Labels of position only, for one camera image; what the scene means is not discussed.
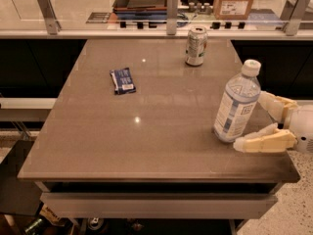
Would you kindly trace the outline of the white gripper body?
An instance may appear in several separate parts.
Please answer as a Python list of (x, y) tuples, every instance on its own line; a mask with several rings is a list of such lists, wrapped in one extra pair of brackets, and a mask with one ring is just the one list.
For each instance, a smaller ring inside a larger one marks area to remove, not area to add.
[(284, 128), (296, 137), (295, 149), (301, 153), (313, 153), (313, 106), (303, 105), (291, 110)]

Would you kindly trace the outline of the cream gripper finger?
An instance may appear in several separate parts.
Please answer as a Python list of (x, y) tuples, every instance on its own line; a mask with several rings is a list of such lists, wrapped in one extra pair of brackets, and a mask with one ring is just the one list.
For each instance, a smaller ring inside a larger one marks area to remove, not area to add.
[(295, 100), (276, 96), (266, 91), (260, 93), (258, 103), (276, 122), (279, 123), (284, 123), (289, 112), (298, 107)]
[(257, 132), (237, 138), (233, 148), (243, 153), (281, 153), (295, 144), (296, 137), (292, 132), (272, 123)]

